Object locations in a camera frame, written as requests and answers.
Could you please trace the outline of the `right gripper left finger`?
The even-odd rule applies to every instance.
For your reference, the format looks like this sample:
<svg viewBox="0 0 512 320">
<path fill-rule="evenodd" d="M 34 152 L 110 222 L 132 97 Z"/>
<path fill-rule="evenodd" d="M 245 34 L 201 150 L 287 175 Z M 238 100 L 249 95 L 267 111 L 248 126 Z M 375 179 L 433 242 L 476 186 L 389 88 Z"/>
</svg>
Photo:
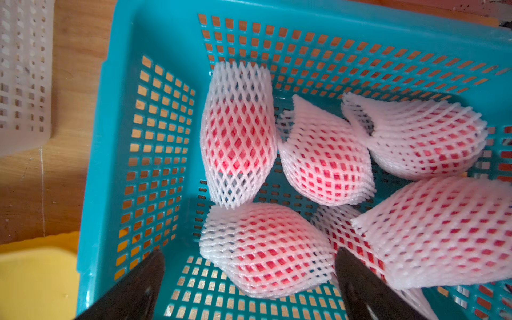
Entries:
<svg viewBox="0 0 512 320">
<path fill-rule="evenodd" d="M 77 318 L 153 319 L 164 273 L 165 258 L 157 249 Z"/>
</svg>

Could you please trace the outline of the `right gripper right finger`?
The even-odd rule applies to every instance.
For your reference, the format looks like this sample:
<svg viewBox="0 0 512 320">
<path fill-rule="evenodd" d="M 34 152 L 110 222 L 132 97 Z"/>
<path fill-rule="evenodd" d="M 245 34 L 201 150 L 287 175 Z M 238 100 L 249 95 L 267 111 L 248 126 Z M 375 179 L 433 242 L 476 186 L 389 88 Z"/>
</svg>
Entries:
<svg viewBox="0 0 512 320">
<path fill-rule="evenodd" d="M 349 319 L 425 319 L 345 248 L 335 272 Z"/>
</svg>

